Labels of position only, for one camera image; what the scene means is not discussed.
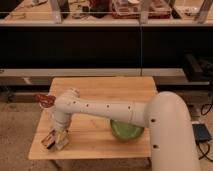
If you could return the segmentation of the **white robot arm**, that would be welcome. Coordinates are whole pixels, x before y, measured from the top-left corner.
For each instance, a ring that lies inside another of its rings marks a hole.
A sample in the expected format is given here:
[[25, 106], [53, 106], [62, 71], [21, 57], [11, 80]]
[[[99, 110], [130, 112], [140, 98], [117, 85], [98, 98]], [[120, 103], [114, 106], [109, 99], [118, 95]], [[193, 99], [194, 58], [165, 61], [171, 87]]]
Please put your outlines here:
[[144, 103], [88, 100], [68, 89], [54, 102], [54, 128], [67, 129], [76, 113], [148, 127], [153, 171], [201, 171], [189, 110], [173, 92], [158, 93]]

